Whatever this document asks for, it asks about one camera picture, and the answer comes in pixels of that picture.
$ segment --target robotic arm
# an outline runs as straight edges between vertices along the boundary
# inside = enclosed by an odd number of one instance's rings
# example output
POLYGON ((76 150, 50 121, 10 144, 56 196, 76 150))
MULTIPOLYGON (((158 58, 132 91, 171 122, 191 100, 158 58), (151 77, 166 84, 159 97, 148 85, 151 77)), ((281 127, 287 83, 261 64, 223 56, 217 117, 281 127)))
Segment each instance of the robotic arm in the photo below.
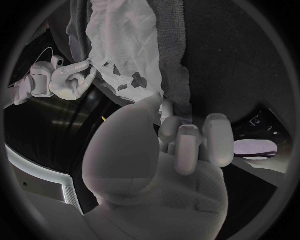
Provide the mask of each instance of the robotic arm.
POLYGON ((85 78, 80 72, 89 68, 89 61, 63 65, 64 59, 57 55, 52 57, 51 62, 36 62, 30 74, 6 90, 4 108, 23 104, 31 97, 48 98, 57 95, 69 101, 79 99, 93 83, 97 70, 92 66, 90 75, 85 78))

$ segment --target gray towel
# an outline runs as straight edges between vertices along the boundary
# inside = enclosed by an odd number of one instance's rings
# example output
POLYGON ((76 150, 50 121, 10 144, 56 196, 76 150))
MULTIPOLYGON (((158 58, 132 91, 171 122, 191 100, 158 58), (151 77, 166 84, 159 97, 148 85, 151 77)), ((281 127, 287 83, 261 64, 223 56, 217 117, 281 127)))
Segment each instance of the gray towel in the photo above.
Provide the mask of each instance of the gray towel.
MULTIPOLYGON (((157 19, 159 68, 162 75, 161 88, 164 96, 174 102, 174 113, 183 124, 192 124, 190 104, 190 75, 181 65, 186 50, 186 28, 183 0, 147 0, 157 19)), ((66 33, 72 56, 76 62, 89 57, 92 49, 86 29, 92 15, 92 4, 88 0, 71 0, 71 19, 66 33)), ((102 82, 103 86, 112 89, 102 82)))

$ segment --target cable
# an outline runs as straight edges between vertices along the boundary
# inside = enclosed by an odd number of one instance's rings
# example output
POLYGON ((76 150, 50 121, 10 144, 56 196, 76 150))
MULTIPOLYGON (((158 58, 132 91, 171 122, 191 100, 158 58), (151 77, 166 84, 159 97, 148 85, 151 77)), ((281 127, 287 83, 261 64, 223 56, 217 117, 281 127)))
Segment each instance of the cable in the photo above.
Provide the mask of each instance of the cable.
MULTIPOLYGON (((40 59, 40 57, 43 55, 43 53, 48 50, 48 49, 52 49, 52 57, 54 56, 54 52, 53 52, 53 48, 51 46, 47 47, 44 51, 42 51, 42 53, 38 56, 38 58, 36 59, 36 61, 34 62, 34 64, 40 59)), ((28 70, 28 72, 24 75, 24 77, 21 78, 24 79, 26 77, 26 75, 30 72, 31 68, 28 70)), ((13 85, 15 85, 17 82, 14 82, 13 84, 9 85, 7 88, 12 87, 13 85)))

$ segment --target wire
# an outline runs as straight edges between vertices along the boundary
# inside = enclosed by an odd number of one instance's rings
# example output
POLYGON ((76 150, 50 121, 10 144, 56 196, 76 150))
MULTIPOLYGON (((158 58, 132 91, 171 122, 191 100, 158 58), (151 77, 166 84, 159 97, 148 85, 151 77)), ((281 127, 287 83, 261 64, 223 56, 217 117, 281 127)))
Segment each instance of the wire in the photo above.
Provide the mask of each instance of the wire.
MULTIPOLYGON (((34 64, 40 59, 40 57, 43 55, 44 52, 46 52, 46 50, 48 49, 52 49, 52 57, 54 56, 54 52, 53 52, 53 48, 51 46, 47 47, 44 51, 42 51, 42 53, 38 56, 38 58, 36 59, 36 61, 34 62, 34 64)), ((30 72, 31 68, 28 70, 28 72, 24 75, 24 77, 21 78, 24 79, 26 77, 26 75, 30 72)), ((13 84, 9 85, 7 88, 12 87, 13 85, 15 85, 16 82, 14 82, 13 84)))

